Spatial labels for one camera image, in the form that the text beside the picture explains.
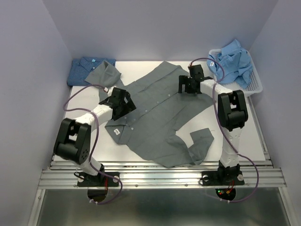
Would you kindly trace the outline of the grey long sleeve shirt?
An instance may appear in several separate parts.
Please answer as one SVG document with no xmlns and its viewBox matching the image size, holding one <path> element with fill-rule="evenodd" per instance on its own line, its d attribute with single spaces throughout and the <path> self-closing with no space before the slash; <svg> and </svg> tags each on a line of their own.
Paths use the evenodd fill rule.
<svg viewBox="0 0 301 226">
<path fill-rule="evenodd" d="M 205 94 L 178 93 L 178 78 L 185 74 L 180 66 L 162 62 L 147 75 L 124 85 L 120 72 L 110 63 L 102 62 L 90 72 L 86 82 L 106 88 L 116 86 L 130 93 L 136 109 L 105 125 L 117 144 L 127 145 L 141 158 L 165 167 L 199 165 L 214 140 L 210 130 L 192 132 L 190 147 L 176 132 L 213 101 Z"/>
</svg>

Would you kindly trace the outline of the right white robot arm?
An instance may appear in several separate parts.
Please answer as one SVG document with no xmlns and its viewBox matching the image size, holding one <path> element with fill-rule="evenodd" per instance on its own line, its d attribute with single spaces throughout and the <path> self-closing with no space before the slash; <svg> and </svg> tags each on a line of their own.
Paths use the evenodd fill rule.
<svg viewBox="0 0 301 226">
<path fill-rule="evenodd" d="M 178 92 L 206 94 L 214 101 L 214 112 L 223 135 L 222 153 L 216 171 L 202 172 L 204 186 L 243 185 L 238 146 L 242 128 L 248 120 L 244 92 L 231 90 L 204 76 L 201 65 L 190 65 L 189 75 L 179 76 Z"/>
</svg>

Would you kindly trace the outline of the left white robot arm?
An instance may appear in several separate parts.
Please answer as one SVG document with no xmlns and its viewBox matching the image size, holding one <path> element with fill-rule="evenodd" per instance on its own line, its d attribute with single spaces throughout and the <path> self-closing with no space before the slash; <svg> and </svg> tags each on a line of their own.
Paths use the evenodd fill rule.
<svg viewBox="0 0 301 226">
<path fill-rule="evenodd" d="M 112 87 L 104 89 L 108 97 L 93 110 L 85 109 L 85 114 L 75 119 L 62 120 L 55 145 L 54 154 L 72 162 L 81 169 L 75 173 L 78 186 L 114 186 L 121 185 L 119 173 L 105 173 L 104 165 L 93 158 L 96 147 L 91 144 L 91 133 L 98 132 L 99 126 L 110 120 L 118 120 L 136 109 L 130 93 L 124 89 Z"/>
</svg>

